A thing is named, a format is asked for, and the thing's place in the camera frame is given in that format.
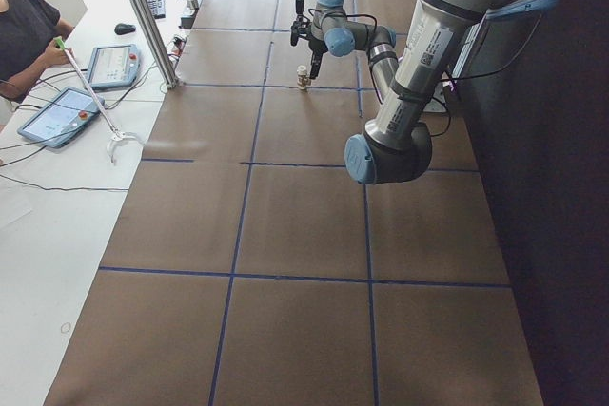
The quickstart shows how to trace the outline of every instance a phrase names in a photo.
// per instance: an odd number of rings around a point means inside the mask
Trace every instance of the blue device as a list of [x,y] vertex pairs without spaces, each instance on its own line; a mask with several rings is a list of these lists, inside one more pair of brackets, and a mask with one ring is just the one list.
[[135,45],[112,45],[93,49],[87,80],[94,90],[129,87],[140,68],[140,51]]
[[69,143],[99,114],[93,98],[81,89],[66,87],[23,124],[17,133],[52,148]]

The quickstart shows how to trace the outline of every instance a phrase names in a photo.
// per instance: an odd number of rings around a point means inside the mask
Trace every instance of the person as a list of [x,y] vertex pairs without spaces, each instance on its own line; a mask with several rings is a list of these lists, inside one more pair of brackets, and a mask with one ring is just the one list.
[[0,0],[0,95],[19,102],[47,68],[67,64],[54,38],[73,29],[45,0]]

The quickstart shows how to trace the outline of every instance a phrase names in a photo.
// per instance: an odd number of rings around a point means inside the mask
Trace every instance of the black shirt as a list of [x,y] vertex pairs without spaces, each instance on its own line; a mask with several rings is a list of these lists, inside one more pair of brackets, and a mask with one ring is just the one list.
[[7,0],[9,9],[0,12],[0,79],[29,67],[53,37],[59,10],[45,0]]

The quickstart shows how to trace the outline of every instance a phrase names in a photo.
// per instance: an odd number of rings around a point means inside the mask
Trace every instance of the dark gray wall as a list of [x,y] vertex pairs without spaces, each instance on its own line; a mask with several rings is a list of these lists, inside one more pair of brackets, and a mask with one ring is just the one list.
[[[609,405],[608,10],[560,0],[460,83],[547,406]],[[494,25],[470,74],[531,25]]]

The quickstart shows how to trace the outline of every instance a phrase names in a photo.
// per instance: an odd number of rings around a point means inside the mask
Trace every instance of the device screen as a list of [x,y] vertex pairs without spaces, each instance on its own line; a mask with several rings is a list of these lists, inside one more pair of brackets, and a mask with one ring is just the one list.
[[63,132],[69,132],[70,123],[78,113],[86,109],[91,103],[89,95],[69,90],[55,104],[38,116],[26,127],[26,131],[40,138],[48,140]]
[[89,82],[92,85],[124,81],[128,77],[129,47],[100,48]]

